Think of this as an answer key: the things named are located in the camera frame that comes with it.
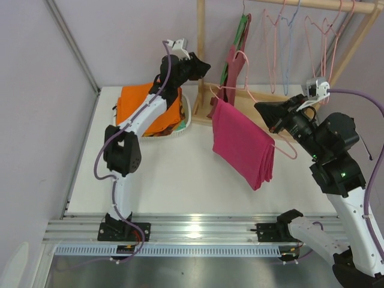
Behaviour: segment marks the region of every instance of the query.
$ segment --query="white table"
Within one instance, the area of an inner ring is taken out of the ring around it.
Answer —
[[[268,87],[258,85],[256,89]],[[104,87],[101,91],[67,214],[106,213],[111,206],[111,180],[96,180],[93,165],[105,128],[112,124],[112,107],[121,89]],[[300,93],[300,87],[291,92]],[[197,86],[183,86],[183,94],[194,103]],[[289,150],[282,141],[276,144]],[[295,208],[303,213],[335,213],[312,178],[311,157],[298,144],[294,144],[297,160],[276,151],[273,179],[257,191],[215,154],[212,146],[212,127],[198,124],[191,124],[180,137],[141,143],[142,163],[134,174],[133,212],[264,214]],[[98,171],[100,175],[109,173],[103,160]]]

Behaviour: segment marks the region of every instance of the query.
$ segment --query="white wall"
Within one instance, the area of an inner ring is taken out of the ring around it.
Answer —
[[[56,0],[56,3],[82,51],[99,86],[137,85],[153,81],[160,59],[166,54],[162,40],[187,38],[188,50],[197,47],[196,0]],[[209,82],[219,82],[230,45],[242,13],[242,0],[206,0],[206,61],[212,68]],[[250,33],[245,49],[251,62],[249,83],[268,84],[266,49],[263,42],[262,13],[265,8],[273,20],[280,5],[246,1],[245,13],[252,14]],[[286,7],[283,16],[291,18],[296,7]],[[306,15],[321,23],[333,19],[337,12],[300,8],[293,29],[293,53],[290,81],[305,83],[311,75],[307,40],[304,30]],[[338,18],[340,24],[344,13]],[[274,30],[266,20],[268,50],[273,61]],[[315,68],[320,63],[321,33],[309,28]],[[281,26],[284,61],[289,54],[289,30]],[[280,52],[277,47],[277,83],[281,83]],[[244,82],[245,69],[238,78]]]
[[[0,275],[29,242],[26,287],[58,217],[95,94],[42,0],[0,1]]]
[[[381,14],[372,30],[360,45],[351,62],[339,78],[336,88],[354,89],[371,94],[384,104],[384,14]],[[384,142],[384,122],[379,110],[369,101],[349,95],[331,96],[328,105],[320,110],[321,118],[332,112],[343,112],[355,119],[358,132],[363,136],[375,161],[369,161],[361,142],[351,154],[361,165],[368,182]],[[379,170],[371,196],[371,206],[384,233],[384,168]]]

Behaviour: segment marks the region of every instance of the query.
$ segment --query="orange cloth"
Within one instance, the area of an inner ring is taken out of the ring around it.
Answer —
[[[138,86],[126,86],[122,88],[121,96],[117,104],[116,124],[124,122],[129,116],[136,111],[137,108],[145,101],[148,91],[153,83]],[[181,88],[178,89],[179,97],[173,102],[169,109],[160,115],[145,133],[158,133],[164,131],[168,126],[179,123],[180,117],[180,100]]]

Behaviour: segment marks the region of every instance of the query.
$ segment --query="wooden clothes rack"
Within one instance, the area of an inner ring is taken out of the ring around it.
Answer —
[[[284,0],[252,0],[257,2],[273,3],[273,4],[283,4]],[[286,0],[286,5],[298,6],[299,0]],[[333,10],[339,11],[340,2],[339,0],[301,0],[301,7],[323,9],[323,10]],[[353,2],[344,2],[341,8],[343,12],[351,12],[353,8]],[[335,64],[333,76],[330,82],[331,87],[333,87],[341,76],[344,69],[347,67],[347,64],[351,60],[352,56],[355,54],[357,48],[363,41],[364,37],[368,34],[369,30],[373,26],[373,23],[376,21],[380,13],[384,8],[384,0],[375,0],[373,3],[364,3],[356,2],[354,13],[364,14],[362,22],[360,23],[357,31],[350,40],[346,49],[344,50],[340,60]],[[197,0],[197,56],[199,59],[204,61],[205,59],[205,0]],[[210,93],[209,87],[211,83],[205,83],[204,79],[199,81],[199,92],[197,95],[197,100],[193,107],[193,117],[192,121],[195,123],[212,125],[211,119],[206,116],[211,111],[212,106],[210,105]],[[270,93],[261,93],[261,92],[251,92],[252,96],[257,101],[285,101],[287,97],[270,94]],[[257,112],[253,108],[254,102],[250,99],[249,95],[245,91],[236,91],[236,100],[235,107],[250,118],[254,123],[267,131],[267,127]],[[314,105],[314,108],[318,110],[320,104],[317,103]]]

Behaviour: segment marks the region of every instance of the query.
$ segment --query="pink clothes hanger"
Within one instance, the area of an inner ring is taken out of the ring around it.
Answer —
[[[278,23],[281,20],[281,14],[283,13],[283,10],[286,6],[286,0],[283,2],[283,6],[277,16],[276,21],[273,21],[270,15],[268,14],[268,11],[266,9],[263,10],[263,36],[264,36],[264,43],[265,43],[265,50],[266,50],[266,61],[268,65],[268,74],[269,74],[269,85],[271,86],[271,93],[275,93],[276,89],[276,46],[277,46],[277,28],[278,28]],[[268,44],[266,40],[266,26],[265,26],[265,19],[268,18],[269,21],[271,21],[272,26],[274,27],[274,63],[273,63],[273,68],[271,71],[271,65],[269,63],[269,49],[268,49]]]
[[[245,82],[244,82],[244,88],[234,88],[234,87],[226,87],[226,86],[215,86],[218,90],[221,90],[223,88],[226,88],[226,89],[235,89],[235,90],[239,90],[239,91],[246,91],[248,93],[248,95],[251,97],[251,99],[256,103],[256,99],[252,96],[249,88],[248,88],[248,73],[249,73],[249,69],[250,69],[250,62],[248,60],[248,57],[246,56],[246,54],[239,50],[239,51],[236,51],[235,55],[233,56],[233,61],[236,59],[236,56],[238,53],[241,53],[247,63],[247,72],[245,74]],[[212,86],[209,86],[209,90],[211,90],[211,93],[219,100],[220,98],[217,97],[217,95],[213,92],[212,90]],[[283,151],[282,149],[280,149],[279,147],[276,147],[275,145],[273,145],[273,147],[276,149],[276,150],[279,150],[281,153],[283,153],[284,155],[286,155],[287,157],[289,157],[290,159],[297,159],[298,157],[298,152],[296,151],[295,147],[292,146],[291,143],[289,143],[289,141],[282,135],[280,134],[277,134],[280,138],[282,138],[288,145],[289,147],[291,147],[291,149],[293,150],[293,152],[295,153],[295,156],[291,156],[289,155],[287,152]]]
[[[328,77],[328,81],[330,82],[331,79],[332,79],[332,72],[333,72],[333,67],[334,67],[334,62],[335,62],[335,55],[336,55],[336,48],[337,48],[339,37],[340,37],[341,33],[343,32],[344,28],[346,27],[346,24],[349,22],[350,18],[353,16],[353,13],[354,13],[354,10],[355,10],[355,3],[356,3],[356,1],[355,0],[352,0],[352,1],[353,1],[352,11],[349,14],[348,19],[340,27],[339,32],[336,32],[333,29],[333,25],[336,22],[336,20],[338,19],[338,17],[340,16],[340,14],[341,14],[341,8],[343,6],[343,0],[340,0],[339,11],[338,11],[335,19],[332,21],[331,24],[329,24],[327,18],[324,18],[323,23],[322,23],[322,27],[319,27],[316,23],[314,23],[309,16],[307,16],[304,19],[304,28],[305,28],[305,34],[307,36],[307,43],[308,43],[308,49],[309,49],[309,53],[310,53],[313,77],[316,77],[316,72],[315,72],[314,65],[313,65],[313,57],[312,57],[312,51],[311,51],[311,44],[310,44],[310,41],[309,41],[308,28],[307,28],[307,19],[310,21],[311,25],[314,25],[322,33],[321,44],[320,44],[321,48],[322,48],[322,52],[321,52],[322,57],[321,57],[321,62],[320,62],[320,74],[321,74],[322,77],[326,76],[326,50],[327,50],[328,35],[329,35],[330,32],[332,32],[335,35],[335,46],[334,46],[334,49],[332,51],[331,68],[330,68],[329,77]],[[328,101],[329,101],[329,98],[327,98],[325,100],[325,102],[322,101],[320,103],[321,104],[327,104]]]

